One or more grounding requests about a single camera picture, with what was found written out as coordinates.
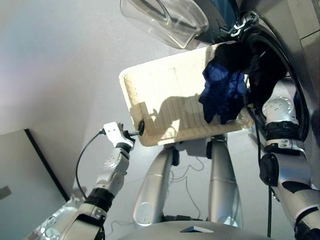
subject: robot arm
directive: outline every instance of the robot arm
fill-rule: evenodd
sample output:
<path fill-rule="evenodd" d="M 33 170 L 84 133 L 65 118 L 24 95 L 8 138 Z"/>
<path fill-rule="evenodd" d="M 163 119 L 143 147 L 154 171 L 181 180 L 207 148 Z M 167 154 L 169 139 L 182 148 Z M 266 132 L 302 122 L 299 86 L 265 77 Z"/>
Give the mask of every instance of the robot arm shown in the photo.
<path fill-rule="evenodd" d="M 123 126 L 116 122 L 105 124 L 103 130 L 114 149 L 104 162 L 95 187 L 64 229 L 60 240 L 105 239 L 102 227 L 113 199 L 124 184 L 124 177 L 129 166 L 129 152 L 135 144 L 135 140 L 130 136 L 141 135 L 144 123 L 139 124 L 137 133 L 123 131 Z"/>
<path fill-rule="evenodd" d="M 311 188 L 312 171 L 298 136 L 295 106 L 283 88 L 277 83 L 262 107 L 267 154 L 259 163 L 260 178 L 281 202 L 295 238 L 318 239 L 314 237 L 320 236 L 320 191 Z"/>

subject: blue cloth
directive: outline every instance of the blue cloth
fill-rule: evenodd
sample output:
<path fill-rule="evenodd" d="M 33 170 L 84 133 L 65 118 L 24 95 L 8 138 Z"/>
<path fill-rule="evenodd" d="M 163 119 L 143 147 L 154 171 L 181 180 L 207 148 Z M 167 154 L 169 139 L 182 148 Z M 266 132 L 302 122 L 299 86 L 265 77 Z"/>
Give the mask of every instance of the blue cloth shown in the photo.
<path fill-rule="evenodd" d="M 242 72 L 230 72 L 226 67 L 210 61 L 203 71 L 204 90 L 199 102 L 203 105 L 204 119 L 210 123 L 216 114 L 220 123 L 237 118 L 244 107 L 243 97 L 247 93 Z"/>

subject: white woven basket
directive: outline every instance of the white woven basket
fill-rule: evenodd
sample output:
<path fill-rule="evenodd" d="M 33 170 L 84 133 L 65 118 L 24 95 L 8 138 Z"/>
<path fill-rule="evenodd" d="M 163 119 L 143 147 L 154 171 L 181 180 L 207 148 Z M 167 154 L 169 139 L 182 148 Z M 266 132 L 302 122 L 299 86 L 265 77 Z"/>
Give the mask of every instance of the white woven basket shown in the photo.
<path fill-rule="evenodd" d="M 236 120 L 224 125 L 215 117 L 204 119 L 199 96 L 202 75 L 218 44 L 146 62 L 123 70 L 120 84 L 134 126 L 145 122 L 144 146 L 199 139 L 249 128 L 253 120 L 242 109 Z"/>

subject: washing machine door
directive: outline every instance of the washing machine door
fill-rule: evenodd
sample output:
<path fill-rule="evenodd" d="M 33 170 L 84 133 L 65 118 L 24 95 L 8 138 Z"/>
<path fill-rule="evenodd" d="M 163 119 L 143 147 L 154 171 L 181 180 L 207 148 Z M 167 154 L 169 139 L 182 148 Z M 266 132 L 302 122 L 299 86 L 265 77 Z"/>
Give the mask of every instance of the washing machine door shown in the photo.
<path fill-rule="evenodd" d="M 184 49 L 194 39 L 230 39 L 239 8 L 235 0 L 121 0 L 122 14 L 163 43 Z"/>

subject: clear plastic lid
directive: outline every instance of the clear plastic lid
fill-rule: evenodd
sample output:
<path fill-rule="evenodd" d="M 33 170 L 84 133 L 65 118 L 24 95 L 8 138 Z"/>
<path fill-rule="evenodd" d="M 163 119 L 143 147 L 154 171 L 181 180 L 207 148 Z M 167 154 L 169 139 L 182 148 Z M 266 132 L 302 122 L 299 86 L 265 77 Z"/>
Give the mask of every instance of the clear plastic lid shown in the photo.
<path fill-rule="evenodd" d="M 120 9 L 137 27 L 178 49 L 184 49 L 209 25 L 193 0 L 121 0 Z"/>

